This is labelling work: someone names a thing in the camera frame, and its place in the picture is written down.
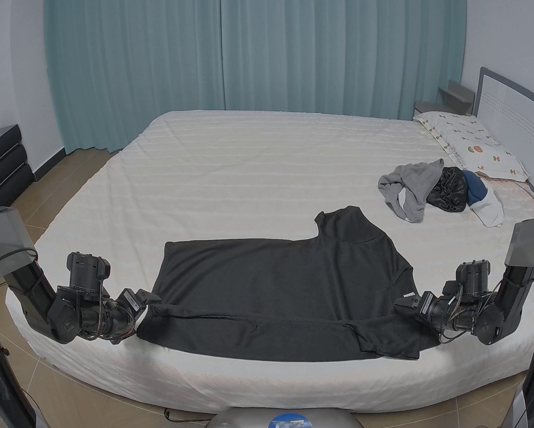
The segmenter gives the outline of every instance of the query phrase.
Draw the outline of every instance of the black t-shirt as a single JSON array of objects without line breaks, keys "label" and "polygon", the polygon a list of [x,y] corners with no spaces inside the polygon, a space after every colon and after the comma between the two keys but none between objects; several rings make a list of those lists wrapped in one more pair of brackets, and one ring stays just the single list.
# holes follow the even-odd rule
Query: black t-shirt
[{"label": "black t-shirt", "polygon": [[360,208],[315,219],[299,241],[166,243],[141,339],[185,352],[269,361],[419,358],[437,336],[396,314],[413,268]]}]

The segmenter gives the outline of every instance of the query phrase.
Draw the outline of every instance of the nightstand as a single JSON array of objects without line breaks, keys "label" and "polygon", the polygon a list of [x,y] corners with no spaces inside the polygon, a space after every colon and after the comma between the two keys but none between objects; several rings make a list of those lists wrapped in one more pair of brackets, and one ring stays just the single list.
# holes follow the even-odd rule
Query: nightstand
[{"label": "nightstand", "polygon": [[447,89],[438,88],[443,103],[415,102],[413,116],[428,111],[450,112],[452,114],[469,114],[473,111],[475,92],[449,80]]}]

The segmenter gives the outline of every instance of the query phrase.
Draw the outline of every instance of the white headboard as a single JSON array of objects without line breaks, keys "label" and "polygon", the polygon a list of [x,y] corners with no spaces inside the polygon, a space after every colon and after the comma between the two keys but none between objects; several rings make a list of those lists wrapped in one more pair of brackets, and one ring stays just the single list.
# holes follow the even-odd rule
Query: white headboard
[{"label": "white headboard", "polygon": [[483,67],[473,114],[522,162],[534,191],[534,93]]}]

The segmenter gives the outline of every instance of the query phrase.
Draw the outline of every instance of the floral print pillow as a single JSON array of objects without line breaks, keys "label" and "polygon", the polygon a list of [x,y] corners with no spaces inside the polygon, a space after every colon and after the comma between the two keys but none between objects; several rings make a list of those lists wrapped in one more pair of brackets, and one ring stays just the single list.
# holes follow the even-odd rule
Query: floral print pillow
[{"label": "floral print pillow", "polygon": [[431,133],[461,169],[498,179],[527,180],[520,161],[495,141],[475,116],[429,111],[414,120]]}]

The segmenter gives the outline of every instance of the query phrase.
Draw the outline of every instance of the pile of clothes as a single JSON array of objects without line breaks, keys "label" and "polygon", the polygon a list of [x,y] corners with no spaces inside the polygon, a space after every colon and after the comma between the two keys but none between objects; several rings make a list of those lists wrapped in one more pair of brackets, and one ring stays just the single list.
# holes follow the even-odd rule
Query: pile of clothes
[{"label": "pile of clothes", "polygon": [[399,165],[377,183],[385,202],[399,218],[423,220],[426,203],[447,212],[462,212],[467,204],[487,227],[503,223],[503,206],[492,187],[472,171],[431,163]]}]

